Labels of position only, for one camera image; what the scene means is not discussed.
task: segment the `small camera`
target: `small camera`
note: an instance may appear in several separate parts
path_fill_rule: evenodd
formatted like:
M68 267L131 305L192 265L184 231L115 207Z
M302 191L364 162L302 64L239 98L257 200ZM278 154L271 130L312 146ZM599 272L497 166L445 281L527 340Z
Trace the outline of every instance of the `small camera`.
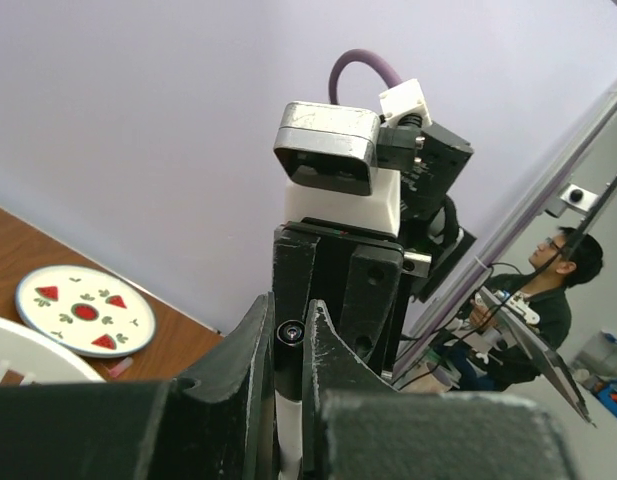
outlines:
M370 196L380 125L371 110L293 102L284 111L274 152L298 185Z

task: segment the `white plastic block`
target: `white plastic block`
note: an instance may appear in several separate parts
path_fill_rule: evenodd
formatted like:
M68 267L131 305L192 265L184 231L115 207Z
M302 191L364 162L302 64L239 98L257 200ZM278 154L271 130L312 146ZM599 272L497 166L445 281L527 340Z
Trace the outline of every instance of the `white plastic block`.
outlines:
M414 78L380 93L379 103L390 128L395 128L399 120L410 113L421 116L422 127L432 125L424 92L419 81Z
M372 195L346 193L286 183L285 220L301 222L315 218L397 236L400 225L401 173L380 168L373 182Z

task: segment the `red watermelon design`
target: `red watermelon design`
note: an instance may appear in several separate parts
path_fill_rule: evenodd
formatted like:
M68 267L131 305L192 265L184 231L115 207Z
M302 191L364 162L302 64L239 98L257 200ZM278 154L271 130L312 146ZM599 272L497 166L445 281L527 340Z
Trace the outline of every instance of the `red watermelon design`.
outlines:
M87 303L75 303L70 310L75 317L87 322L97 320L97 317L99 317L97 309Z
M115 307L126 308L126 304L124 303L124 299L121 298L121 295L113 295L106 299L106 303L114 305Z
M47 300L53 302L59 300L59 289L57 287L37 287L35 291Z
M117 350L117 343L110 335L102 335L98 339L93 340L92 344L109 350Z

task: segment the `black hair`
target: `black hair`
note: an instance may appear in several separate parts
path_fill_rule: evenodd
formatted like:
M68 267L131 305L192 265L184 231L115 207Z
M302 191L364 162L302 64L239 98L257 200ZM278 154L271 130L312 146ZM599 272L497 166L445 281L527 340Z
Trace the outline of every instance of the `black hair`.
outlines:
M566 241L575 233L572 227L559 227L559 232ZM604 266L604 251L592 235L584 235L581 242L573 251L567 251L566 258L577 265L577 268L569 273L565 279L566 288L588 283L601 272Z

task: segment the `eyeglasses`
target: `eyeglasses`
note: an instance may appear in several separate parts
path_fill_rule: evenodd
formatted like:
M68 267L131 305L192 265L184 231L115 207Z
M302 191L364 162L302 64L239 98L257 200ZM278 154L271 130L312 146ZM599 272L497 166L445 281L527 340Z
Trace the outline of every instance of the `eyeglasses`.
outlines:
M560 247L559 245L555 243L555 241L551 237L546 237L544 239L544 244L552 250L559 251L564 257L567 257L571 253L570 248L567 248L565 246Z

